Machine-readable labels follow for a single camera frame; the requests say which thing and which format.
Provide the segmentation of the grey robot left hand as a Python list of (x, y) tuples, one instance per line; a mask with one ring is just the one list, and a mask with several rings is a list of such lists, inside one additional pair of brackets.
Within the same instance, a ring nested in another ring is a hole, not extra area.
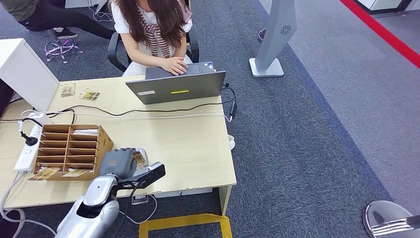
[(127, 179), (143, 173), (149, 165), (143, 148), (118, 148), (106, 152), (98, 176), (114, 175)]

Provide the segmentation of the person's right hand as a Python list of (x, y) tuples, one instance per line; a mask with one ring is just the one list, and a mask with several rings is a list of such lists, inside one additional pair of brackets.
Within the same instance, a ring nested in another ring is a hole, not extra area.
[(161, 58), (159, 67), (176, 76), (183, 75), (187, 71), (183, 57)]

